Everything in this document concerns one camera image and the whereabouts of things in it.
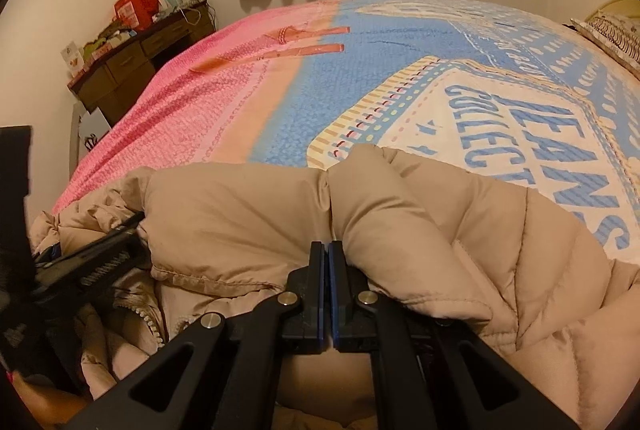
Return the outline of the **red bag on desk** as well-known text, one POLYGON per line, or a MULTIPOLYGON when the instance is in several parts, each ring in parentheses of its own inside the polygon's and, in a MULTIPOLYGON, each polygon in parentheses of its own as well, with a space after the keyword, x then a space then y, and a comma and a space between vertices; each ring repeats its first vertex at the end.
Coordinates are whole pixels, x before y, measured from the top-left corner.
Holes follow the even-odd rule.
POLYGON ((142 32, 153 24, 153 16, 160 11, 158 0, 118 0, 115 2, 116 18, 136 32, 142 32))

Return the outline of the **cream round headboard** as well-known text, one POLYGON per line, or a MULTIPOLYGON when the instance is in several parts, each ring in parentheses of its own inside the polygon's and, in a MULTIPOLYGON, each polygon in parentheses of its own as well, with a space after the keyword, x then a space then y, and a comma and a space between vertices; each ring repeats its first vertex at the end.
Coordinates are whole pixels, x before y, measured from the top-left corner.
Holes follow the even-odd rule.
POLYGON ((610 0, 600 5, 596 11, 590 13, 587 19, 590 20, 598 13, 617 14, 618 16, 626 16, 632 20, 640 18, 640 0, 610 0))

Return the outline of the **white paper bag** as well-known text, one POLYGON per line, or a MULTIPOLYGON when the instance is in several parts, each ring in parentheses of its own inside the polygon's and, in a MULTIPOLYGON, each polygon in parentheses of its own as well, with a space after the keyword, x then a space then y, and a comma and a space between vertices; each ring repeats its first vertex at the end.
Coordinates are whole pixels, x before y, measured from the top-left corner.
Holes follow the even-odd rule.
POLYGON ((73 106, 70 124, 70 176, 79 162, 111 131, 110 124, 100 109, 88 112, 81 102, 73 106))

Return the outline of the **patterned pillow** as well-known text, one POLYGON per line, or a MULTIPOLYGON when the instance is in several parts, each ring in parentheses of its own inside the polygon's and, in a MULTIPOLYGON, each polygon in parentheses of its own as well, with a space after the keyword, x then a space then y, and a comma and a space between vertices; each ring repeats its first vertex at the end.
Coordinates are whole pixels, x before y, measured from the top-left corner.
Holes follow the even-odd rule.
POLYGON ((572 19, 570 22, 582 37, 597 45, 634 77, 640 77, 638 18, 599 11, 587 21, 572 19))

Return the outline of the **clutter on desk top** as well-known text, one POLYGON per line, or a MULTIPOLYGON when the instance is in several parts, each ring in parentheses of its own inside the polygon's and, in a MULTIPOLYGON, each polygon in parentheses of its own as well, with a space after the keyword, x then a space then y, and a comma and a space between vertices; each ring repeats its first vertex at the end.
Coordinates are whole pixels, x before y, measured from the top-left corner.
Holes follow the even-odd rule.
MULTIPOLYGON (((201 0, 158 0, 158 2, 160 3, 160 11, 153 16, 152 26, 160 22, 160 20, 168 18, 171 13, 186 14, 186 9, 195 8, 201 0)), ((146 30, 142 32, 132 30, 116 18, 114 11, 110 24, 95 39, 90 40, 90 42, 81 47, 76 42, 70 42, 61 51, 62 59, 67 66, 68 76, 71 79, 79 77, 82 73, 87 72, 90 66, 100 57, 103 57, 105 53, 146 30)))

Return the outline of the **pink and blue bedspread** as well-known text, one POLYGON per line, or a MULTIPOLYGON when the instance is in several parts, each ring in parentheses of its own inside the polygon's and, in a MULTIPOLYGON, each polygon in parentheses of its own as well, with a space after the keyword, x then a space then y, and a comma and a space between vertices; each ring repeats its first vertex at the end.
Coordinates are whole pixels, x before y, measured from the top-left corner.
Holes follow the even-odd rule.
POLYGON ((639 259, 639 83, 582 26, 472 0, 248 16, 166 63, 81 161, 65 207, 141 166, 326 169, 359 143, 532 187, 639 259))

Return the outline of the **beige puffer jacket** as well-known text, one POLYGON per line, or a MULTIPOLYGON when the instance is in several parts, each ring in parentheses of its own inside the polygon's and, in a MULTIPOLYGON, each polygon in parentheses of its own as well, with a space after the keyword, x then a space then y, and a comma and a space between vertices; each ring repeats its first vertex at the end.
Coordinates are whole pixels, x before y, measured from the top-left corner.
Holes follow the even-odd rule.
POLYGON ((111 320, 80 313, 100 396, 207 311, 280 294, 313 242, 340 241, 373 289, 475 332, 579 427, 603 429, 639 380, 639 269, 537 191, 360 145, 328 170, 142 167, 32 225, 70 254, 144 213, 149 270, 115 285, 111 320))

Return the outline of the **dark wooden desk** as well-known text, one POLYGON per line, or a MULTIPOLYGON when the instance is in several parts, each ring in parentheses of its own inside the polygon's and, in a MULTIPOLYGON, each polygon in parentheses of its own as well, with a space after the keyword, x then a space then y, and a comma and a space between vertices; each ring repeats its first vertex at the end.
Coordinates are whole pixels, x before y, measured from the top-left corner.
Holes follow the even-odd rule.
POLYGON ((115 125, 136 104, 155 74, 178 54, 216 32, 214 10, 194 0, 94 61, 68 89, 89 112, 115 125))

